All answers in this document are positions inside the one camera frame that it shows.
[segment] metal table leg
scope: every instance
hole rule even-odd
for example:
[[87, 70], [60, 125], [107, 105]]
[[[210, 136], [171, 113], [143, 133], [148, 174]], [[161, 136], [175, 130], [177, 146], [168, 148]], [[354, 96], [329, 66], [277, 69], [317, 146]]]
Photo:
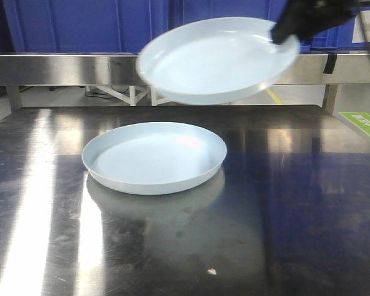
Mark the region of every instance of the metal table leg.
[[18, 86], [6, 86], [8, 97], [10, 99], [11, 112], [22, 108], [22, 98], [20, 97]]
[[338, 84], [327, 84], [325, 88], [325, 95], [323, 97], [322, 108], [329, 114], [333, 114], [335, 98], [337, 96]]

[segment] metal table surface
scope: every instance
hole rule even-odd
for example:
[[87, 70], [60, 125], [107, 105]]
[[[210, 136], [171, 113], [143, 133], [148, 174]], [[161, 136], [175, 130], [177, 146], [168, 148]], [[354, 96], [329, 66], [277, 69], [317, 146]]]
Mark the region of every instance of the metal table surface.
[[[111, 191], [81, 150], [145, 121], [208, 128], [222, 169]], [[0, 295], [370, 295], [370, 143], [317, 106], [22, 108], [0, 121]]]

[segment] floor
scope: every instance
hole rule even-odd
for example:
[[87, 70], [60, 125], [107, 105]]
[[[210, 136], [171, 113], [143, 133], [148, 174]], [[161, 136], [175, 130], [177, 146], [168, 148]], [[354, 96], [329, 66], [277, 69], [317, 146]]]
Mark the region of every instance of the floor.
[[[255, 96], [230, 105], [274, 105], [274, 104], [316, 104], [322, 106], [324, 85], [291, 85], [273, 86], [270, 94], [263, 91]], [[77, 86], [60, 87], [50, 91], [46, 86], [36, 86], [27, 89], [22, 95], [22, 102], [27, 107], [46, 106], [119, 106], [127, 103], [116, 98], [101, 98], [85, 96], [85, 88]], [[151, 105], [148, 97], [138, 105]], [[349, 127], [357, 130], [347, 122], [339, 112], [367, 112], [370, 114], [370, 84], [346, 84], [339, 87], [334, 109], [334, 116]], [[0, 97], [0, 120], [10, 114], [8, 97]]]

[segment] green sign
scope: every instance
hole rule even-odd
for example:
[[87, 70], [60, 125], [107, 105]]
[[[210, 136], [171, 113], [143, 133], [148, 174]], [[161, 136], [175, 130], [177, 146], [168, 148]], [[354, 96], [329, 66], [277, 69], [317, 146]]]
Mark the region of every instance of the green sign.
[[364, 112], [340, 112], [340, 114], [370, 136], [370, 114]]

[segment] white plate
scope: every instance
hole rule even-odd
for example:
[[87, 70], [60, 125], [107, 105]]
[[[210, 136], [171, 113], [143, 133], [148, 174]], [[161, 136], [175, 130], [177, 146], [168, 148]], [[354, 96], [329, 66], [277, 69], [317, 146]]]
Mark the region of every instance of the white plate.
[[226, 157], [226, 145], [211, 131], [173, 122], [138, 123], [90, 141], [82, 160], [102, 185], [126, 193], [183, 191], [210, 179]]
[[168, 31], [141, 51], [140, 77], [169, 99], [222, 104], [244, 99], [279, 81], [295, 62], [300, 42], [271, 42], [274, 22], [225, 17]]

